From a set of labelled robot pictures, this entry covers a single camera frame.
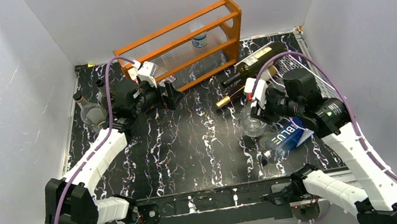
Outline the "brown wine bottle silver cap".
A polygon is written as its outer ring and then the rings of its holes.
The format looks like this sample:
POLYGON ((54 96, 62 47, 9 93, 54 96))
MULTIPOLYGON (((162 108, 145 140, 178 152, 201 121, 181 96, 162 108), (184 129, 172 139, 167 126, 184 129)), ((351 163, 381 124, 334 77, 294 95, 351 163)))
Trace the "brown wine bottle silver cap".
POLYGON ((110 99, 107 97, 107 89, 105 85, 105 81, 102 79, 98 79, 96 81, 96 86, 98 89, 98 95, 97 95, 97 100, 99 104, 105 109, 106 111, 108 110, 108 104, 110 103, 110 99))

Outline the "clear glass bottle black cap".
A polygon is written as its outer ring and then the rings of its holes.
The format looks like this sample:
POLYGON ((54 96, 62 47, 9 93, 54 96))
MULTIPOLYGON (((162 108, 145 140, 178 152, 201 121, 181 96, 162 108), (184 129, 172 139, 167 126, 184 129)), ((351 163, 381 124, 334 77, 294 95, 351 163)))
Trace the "clear glass bottle black cap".
POLYGON ((105 109, 97 103, 88 101, 79 91, 74 93, 73 99, 80 107, 82 121, 95 133, 99 133, 106 123, 105 109))

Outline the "clear round glass bottle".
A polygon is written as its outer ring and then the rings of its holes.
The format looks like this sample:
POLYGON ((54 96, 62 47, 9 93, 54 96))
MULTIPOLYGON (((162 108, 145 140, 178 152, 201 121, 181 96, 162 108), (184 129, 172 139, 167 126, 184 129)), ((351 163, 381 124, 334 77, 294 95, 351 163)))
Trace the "clear round glass bottle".
POLYGON ((250 137, 260 137, 267 130, 267 124, 251 117, 251 102, 247 102, 241 110, 241 127, 243 134, 250 137))

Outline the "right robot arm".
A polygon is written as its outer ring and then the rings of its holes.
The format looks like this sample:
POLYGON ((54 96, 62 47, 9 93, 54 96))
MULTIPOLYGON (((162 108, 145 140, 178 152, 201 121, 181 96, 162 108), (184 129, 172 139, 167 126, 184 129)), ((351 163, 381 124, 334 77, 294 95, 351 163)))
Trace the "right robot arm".
POLYGON ((245 94, 251 115, 265 123, 296 117, 339 155, 359 186, 328 176, 316 166, 305 165, 291 175, 291 190, 299 199, 319 196, 355 216, 359 224, 397 224, 397 177, 354 128, 346 104, 326 98, 315 75, 305 68, 283 75, 284 91, 270 88, 265 80, 249 78, 245 94))

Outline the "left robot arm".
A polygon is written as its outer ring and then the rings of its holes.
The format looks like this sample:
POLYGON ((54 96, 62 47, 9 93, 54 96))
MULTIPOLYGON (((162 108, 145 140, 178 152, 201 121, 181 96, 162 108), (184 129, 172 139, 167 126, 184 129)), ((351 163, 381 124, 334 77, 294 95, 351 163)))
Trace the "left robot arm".
POLYGON ((46 224, 137 224, 140 214, 135 199, 119 194, 106 199, 92 196, 110 164, 127 147, 138 117, 153 108, 174 111, 183 97, 170 81, 118 84, 95 142, 71 170, 46 184, 46 224))

